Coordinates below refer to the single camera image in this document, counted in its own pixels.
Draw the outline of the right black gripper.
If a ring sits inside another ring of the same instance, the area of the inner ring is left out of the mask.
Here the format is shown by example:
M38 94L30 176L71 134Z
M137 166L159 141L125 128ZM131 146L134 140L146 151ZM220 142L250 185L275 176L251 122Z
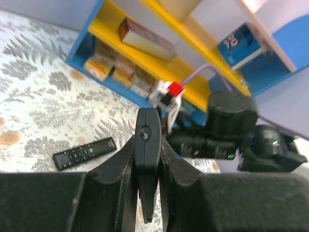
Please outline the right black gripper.
M207 137L201 133L176 131L166 136L172 149L183 158L232 160L238 143Z

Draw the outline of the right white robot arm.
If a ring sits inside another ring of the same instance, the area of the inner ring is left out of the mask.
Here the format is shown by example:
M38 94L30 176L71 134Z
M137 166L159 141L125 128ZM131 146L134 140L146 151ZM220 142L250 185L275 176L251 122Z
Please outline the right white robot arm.
M238 152L238 170L243 172L292 172L308 161L298 152L291 132L258 125L257 119L252 97L218 91L209 96L204 126L180 113L178 127L166 140L183 158L233 160Z

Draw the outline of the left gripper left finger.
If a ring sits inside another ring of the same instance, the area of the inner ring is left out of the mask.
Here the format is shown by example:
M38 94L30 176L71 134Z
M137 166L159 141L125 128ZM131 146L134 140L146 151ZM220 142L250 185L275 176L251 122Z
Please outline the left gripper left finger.
M2 173L3 232L132 232L134 138L89 172Z

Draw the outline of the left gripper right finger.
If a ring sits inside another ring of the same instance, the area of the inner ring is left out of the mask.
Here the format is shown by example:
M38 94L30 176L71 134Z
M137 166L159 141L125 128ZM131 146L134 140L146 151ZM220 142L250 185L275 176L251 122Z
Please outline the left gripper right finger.
M205 174L162 141L166 232L306 232L309 183L297 174Z

